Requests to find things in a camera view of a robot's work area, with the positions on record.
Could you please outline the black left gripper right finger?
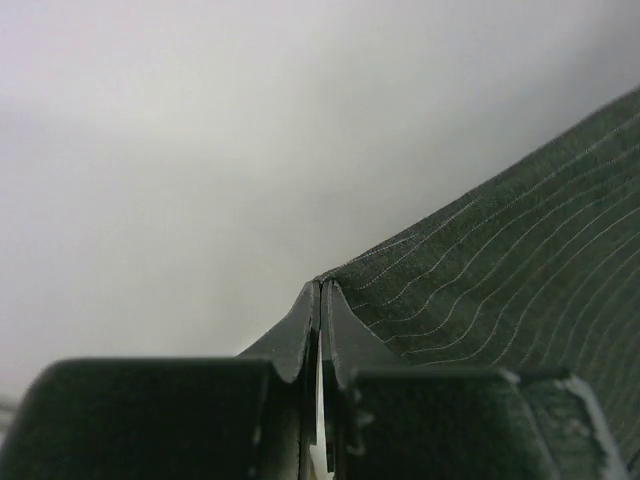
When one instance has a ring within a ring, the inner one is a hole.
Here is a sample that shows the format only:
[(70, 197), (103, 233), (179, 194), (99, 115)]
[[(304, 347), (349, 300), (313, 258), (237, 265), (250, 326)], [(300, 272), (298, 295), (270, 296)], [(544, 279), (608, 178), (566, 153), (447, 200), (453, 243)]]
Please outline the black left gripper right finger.
[(321, 287), (327, 463), (338, 479), (624, 479), (590, 386), (564, 369), (412, 366)]

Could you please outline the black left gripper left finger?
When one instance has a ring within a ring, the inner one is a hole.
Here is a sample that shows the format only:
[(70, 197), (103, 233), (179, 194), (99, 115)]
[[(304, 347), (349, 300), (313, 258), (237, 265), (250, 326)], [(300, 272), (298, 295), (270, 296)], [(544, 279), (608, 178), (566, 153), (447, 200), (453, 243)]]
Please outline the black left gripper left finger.
[(234, 357), (73, 358), (44, 369), (1, 446), (5, 479), (309, 479), (320, 287)]

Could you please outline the dark striped long sleeve shirt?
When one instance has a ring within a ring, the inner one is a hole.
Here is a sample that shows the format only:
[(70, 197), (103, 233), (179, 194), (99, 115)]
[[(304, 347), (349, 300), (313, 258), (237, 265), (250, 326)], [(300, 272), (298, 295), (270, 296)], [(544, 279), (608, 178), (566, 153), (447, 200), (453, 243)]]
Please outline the dark striped long sleeve shirt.
[(566, 367), (639, 475), (639, 94), (326, 273), (420, 366)]

